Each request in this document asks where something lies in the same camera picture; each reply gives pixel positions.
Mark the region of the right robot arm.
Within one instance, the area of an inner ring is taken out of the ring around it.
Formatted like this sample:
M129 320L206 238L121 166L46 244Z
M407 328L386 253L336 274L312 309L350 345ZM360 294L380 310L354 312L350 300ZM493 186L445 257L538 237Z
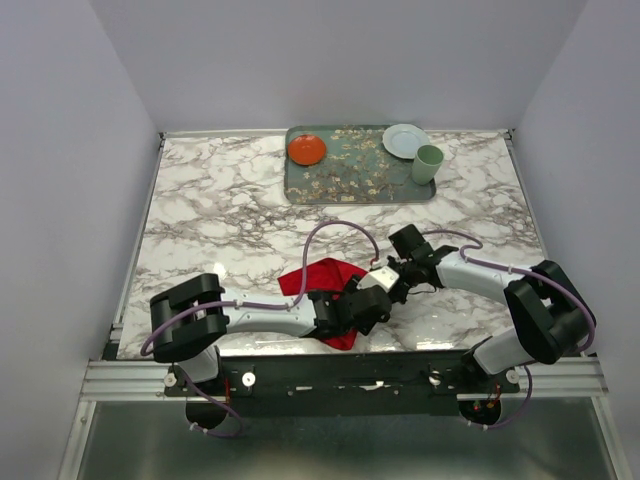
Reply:
M464 353L459 371L467 389L483 391L505 370L532 363L551 365L592 345L595 317L556 262L518 267L476 258L469 252L480 250L481 241L462 232L437 232L468 243L434 248L413 224L390 235L397 257L389 259L389 266L399 274L391 290L394 300L405 302L409 290L421 284L464 290L506 306L513 324Z

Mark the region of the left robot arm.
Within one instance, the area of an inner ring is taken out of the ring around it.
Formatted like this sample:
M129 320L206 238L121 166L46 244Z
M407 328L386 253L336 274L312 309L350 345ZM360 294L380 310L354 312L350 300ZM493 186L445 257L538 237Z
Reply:
M150 301L152 333L141 347L158 363L175 363L201 395L222 380L222 336L267 332L326 340L353 330L368 334L390 318L389 293L399 275L383 267L353 277L344 291L314 290L294 297L249 295L223 288L215 274L202 274Z

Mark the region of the red cloth napkin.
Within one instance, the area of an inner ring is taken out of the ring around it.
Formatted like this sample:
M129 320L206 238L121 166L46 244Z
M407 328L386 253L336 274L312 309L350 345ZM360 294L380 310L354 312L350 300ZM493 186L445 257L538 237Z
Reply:
M307 283L305 291L333 290L342 291L353 275L363 277L364 269L333 258L325 258L307 266ZM281 293L285 296L298 294L302 284L302 270L297 269L278 278ZM325 345L340 350L349 351L354 347L357 331L351 329L345 334L321 339Z

